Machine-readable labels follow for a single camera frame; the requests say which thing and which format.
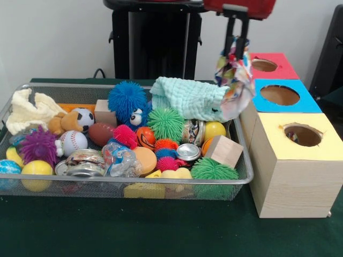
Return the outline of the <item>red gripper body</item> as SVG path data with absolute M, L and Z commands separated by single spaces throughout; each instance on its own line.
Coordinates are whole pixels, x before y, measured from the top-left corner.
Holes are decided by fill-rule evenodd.
M 204 8 L 222 12 L 223 5 L 237 5 L 248 8 L 251 19 L 266 19 L 273 11 L 276 0 L 203 0 Z

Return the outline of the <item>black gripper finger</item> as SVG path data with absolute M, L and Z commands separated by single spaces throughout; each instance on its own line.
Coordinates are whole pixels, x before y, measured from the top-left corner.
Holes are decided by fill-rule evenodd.
M 228 55 L 234 40 L 233 36 L 233 29 L 235 25 L 236 15 L 232 15 L 228 17 L 228 24 L 226 30 L 226 39 L 225 39 L 225 47 L 224 47 L 224 55 Z
M 247 41 L 247 34 L 249 29 L 249 17 L 240 18 L 242 22 L 241 35 L 236 39 L 236 58 L 243 59 L 244 48 Z

